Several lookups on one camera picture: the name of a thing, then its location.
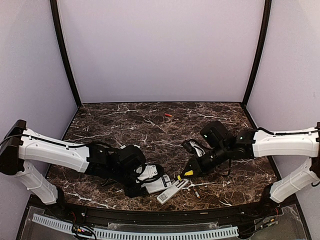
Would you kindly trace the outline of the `yellow handled screwdriver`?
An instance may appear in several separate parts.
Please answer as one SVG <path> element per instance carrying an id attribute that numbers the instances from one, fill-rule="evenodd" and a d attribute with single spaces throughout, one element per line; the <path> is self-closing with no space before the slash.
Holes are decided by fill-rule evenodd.
<path id="1" fill-rule="evenodd" d="M 194 171 L 193 170 L 189 170 L 187 172 L 183 172 L 180 175 L 177 175 L 173 180 L 174 181 L 181 181 L 182 179 L 190 179 L 194 177 Z"/>

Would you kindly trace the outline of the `grey remote control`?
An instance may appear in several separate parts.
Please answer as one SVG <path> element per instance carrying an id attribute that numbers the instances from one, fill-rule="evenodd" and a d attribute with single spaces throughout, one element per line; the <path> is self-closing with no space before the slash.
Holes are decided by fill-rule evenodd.
<path id="1" fill-rule="evenodd" d="M 145 183 L 143 184 L 142 186 L 143 187 L 146 187 L 146 190 L 149 194 L 153 194 L 153 193 L 157 193 L 157 192 L 160 192 L 160 191 L 164 191 L 166 190 L 167 188 L 164 187 L 164 184 L 163 184 L 163 181 L 162 181 L 162 177 L 160 177 L 159 179 L 153 181 L 153 182 L 150 182 L 150 183 Z"/>

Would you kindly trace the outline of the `white slim remote control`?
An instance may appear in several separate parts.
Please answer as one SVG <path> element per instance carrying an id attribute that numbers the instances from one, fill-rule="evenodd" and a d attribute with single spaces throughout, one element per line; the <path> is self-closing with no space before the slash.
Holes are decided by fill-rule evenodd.
<path id="1" fill-rule="evenodd" d="M 163 191 L 160 195 L 157 196 L 156 200 L 164 205 L 172 197 L 174 197 L 182 188 L 184 188 L 189 183 L 188 179 L 181 179 L 175 181 L 170 187 Z"/>

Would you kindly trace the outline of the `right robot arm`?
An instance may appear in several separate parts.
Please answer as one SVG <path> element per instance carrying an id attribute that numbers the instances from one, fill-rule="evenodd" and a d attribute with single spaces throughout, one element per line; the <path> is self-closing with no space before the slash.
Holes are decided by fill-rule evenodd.
<path id="1" fill-rule="evenodd" d="M 275 205 L 307 185 L 320 180 L 320 127 L 272 132 L 263 127 L 242 130 L 236 136 L 218 120 L 210 122 L 200 135 L 208 143 L 207 151 L 195 140 L 185 140 L 182 146 L 193 156 L 179 179 L 202 177 L 227 160 L 254 159 L 265 156 L 306 156 L 307 160 L 283 179 L 263 190 L 255 213 L 266 217 Z"/>

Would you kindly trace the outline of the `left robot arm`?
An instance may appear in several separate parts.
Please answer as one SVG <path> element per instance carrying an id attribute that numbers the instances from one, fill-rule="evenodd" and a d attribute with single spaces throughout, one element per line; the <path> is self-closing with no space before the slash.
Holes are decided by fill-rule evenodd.
<path id="1" fill-rule="evenodd" d="M 146 170 L 142 151 L 129 145 L 114 148 L 102 142 L 75 144 L 40 135 L 17 120 L 0 143 L 0 171 L 14 176 L 37 195 L 60 218 L 67 218 L 70 206 L 64 194 L 32 165 L 40 161 L 59 165 L 79 173 L 114 180 L 123 185 L 130 198 L 148 195 L 140 175 Z"/>

